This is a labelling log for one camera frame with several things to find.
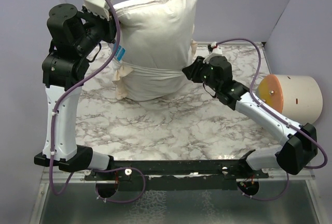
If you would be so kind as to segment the white pillow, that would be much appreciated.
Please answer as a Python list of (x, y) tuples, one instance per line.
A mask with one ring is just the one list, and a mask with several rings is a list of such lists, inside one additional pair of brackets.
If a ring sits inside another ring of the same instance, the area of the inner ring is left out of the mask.
[(198, 0), (128, 0), (114, 6), (121, 27), (123, 61), (178, 70), (189, 62)]

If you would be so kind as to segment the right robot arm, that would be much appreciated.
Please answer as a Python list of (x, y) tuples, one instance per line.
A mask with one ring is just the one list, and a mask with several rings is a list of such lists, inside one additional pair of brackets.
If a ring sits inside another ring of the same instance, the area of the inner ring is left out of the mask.
[(250, 178), (257, 170), (283, 169), (297, 175), (316, 155), (316, 129), (307, 123), (292, 121), (251, 96), (248, 87), (233, 80), (232, 67), (224, 56), (203, 57), (182, 69), (186, 78), (210, 87), (221, 103), (255, 121), (279, 142), (279, 147), (254, 150), (243, 156), (239, 174)]

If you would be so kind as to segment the grey pillowcase with cream trim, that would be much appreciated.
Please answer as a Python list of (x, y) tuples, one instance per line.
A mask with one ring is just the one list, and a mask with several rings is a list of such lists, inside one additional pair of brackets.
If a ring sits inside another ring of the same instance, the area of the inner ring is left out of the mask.
[(112, 60), (116, 98), (152, 100), (178, 91), (187, 82), (182, 69), (190, 65), (197, 42), (195, 26), (175, 28), (127, 27), (120, 54)]

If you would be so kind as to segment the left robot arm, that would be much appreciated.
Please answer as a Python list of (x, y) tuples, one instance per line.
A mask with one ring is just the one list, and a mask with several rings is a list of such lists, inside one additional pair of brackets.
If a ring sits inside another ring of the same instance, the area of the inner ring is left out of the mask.
[(39, 166), (57, 166), (65, 172), (96, 170), (104, 180), (113, 177), (113, 157), (76, 143), (76, 115), (83, 79), (90, 66), (88, 55), (102, 41), (112, 43), (117, 29), (111, 11), (78, 10), (59, 4), (49, 11), (49, 54), (42, 63), (48, 101), (47, 134), (42, 152), (34, 157)]

